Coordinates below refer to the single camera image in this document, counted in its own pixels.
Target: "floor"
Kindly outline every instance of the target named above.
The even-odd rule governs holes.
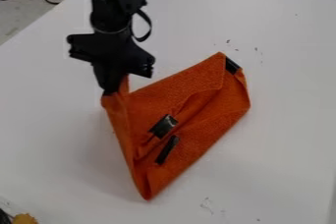
[[[54,6],[44,0],[0,1],[0,45],[36,21]],[[336,223],[336,190],[328,224]]]
[[[0,45],[53,7],[44,0],[0,1]]]

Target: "fabric fold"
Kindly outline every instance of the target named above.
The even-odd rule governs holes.
[[[145,199],[156,196],[249,110],[243,71],[228,72],[225,59],[217,53],[131,93],[129,80],[124,78],[118,92],[102,97],[102,106]],[[177,126],[163,139],[151,139],[149,129],[167,114],[178,121]],[[156,157],[173,135],[181,140],[163,164],[156,164]]]

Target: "orange cloth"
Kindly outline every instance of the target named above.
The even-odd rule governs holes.
[[[102,97],[133,179],[151,199],[197,161],[250,108],[242,69],[232,75],[217,53],[176,75],[129,93],[128,78],[118,92]],[[166,114],[179,123],[164,139],[148,131]],[[155,159],[172,135],[180,138],[162,165]]]

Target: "black clip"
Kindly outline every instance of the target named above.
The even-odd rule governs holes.
[[[173,118],[171,115],[167,114],[159,122],[157,122],[150,130],[153,135],[148,141],[152,140],[154,137],[163,139],[179,122]]]
[[[241,67],[232,61],[229,57],[226,57],[226,70],[230,72],[232,75],[235,75],[236,72],[240,69]]]
[[[168,155],[172,151],[172,149],[176,146],[176,144],[178,144],[179,140],[180,140],[179,137],[173,135],[169,139],[167,144],[163,147],[160,154],[155,159],[155,162],[159,165],[162,165],[166,161],[166,158],[168,157]]]

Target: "white tabletop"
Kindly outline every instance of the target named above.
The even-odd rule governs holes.
[[[321,224],[336,167],[335,0],[148,0],[152,80],[217,51],[247,75],[252,109],[151,202],[136,191],[66,0],[0,47],[0,195],[41,223]]]

